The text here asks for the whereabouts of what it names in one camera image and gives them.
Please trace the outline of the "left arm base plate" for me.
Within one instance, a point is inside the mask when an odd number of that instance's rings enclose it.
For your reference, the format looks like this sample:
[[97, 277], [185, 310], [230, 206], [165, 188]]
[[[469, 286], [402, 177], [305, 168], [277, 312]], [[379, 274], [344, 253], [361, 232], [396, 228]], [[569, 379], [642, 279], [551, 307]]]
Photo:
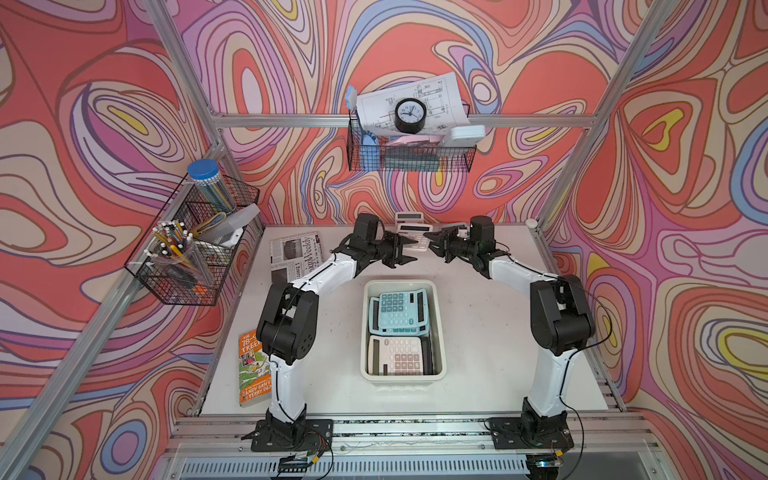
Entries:
[[334, 422], [331, 419], [300, 420], [287, 424], [269, 418], [260, 420], [246, 439], [257, 453], [327, 451], [332, 446]]

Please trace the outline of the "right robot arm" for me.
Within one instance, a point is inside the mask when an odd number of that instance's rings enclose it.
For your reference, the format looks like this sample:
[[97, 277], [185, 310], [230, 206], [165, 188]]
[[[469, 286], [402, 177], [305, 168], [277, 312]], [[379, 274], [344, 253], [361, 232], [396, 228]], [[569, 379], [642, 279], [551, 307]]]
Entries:
[[458, 258], [483, 277], [529, 295], [530, 329], [539, 351], [517, 429], [527, 446], [571, 449], [563, 394], [571, 378], [571, 362], [596, 334], [587, 291], [579, 278], [541, 272], [513, 258], [498, 247], [495, 225], [487, 216], [474, 216], [465, 234], [452, 226], [425, 237], [429, 249], [445, 262]]

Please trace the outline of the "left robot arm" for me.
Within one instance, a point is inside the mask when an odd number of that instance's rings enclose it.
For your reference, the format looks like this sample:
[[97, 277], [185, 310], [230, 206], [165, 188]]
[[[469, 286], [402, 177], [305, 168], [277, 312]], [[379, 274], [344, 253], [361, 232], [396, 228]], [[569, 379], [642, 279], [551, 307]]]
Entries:
[[327, 261], [292, 282], [270, 286], [257, 327], [272, 385], [265, 424], [271, 433], [291, 443], [301, 440], [308, 430], [306, 402], [295, 368], [315, 342], [320, 297], [333, 293], [375, 262], [393, 269], [415, 260], [403, 253], [413, 239], [388, 230], [378, 237], [382, 228], [378, 216], [360, 214], [353, 231], [331, 251]]

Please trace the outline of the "black calculator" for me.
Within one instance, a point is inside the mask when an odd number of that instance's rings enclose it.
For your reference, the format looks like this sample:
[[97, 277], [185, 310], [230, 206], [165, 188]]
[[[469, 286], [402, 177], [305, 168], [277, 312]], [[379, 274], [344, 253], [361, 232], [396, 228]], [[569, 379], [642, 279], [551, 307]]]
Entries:
[[434, 360], [431, 340], [429, 336], [421, 336], [422, 374], [431, 376], [434, 374]]

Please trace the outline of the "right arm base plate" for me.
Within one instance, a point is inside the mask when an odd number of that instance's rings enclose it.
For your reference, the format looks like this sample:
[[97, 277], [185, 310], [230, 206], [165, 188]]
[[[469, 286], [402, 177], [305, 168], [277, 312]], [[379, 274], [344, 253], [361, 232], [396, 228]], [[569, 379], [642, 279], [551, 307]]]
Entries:
[[538, 449], [566, 452], [574, 447], [567, 420], [563, 416], [491, 417], [486, 420], [496, 450]]

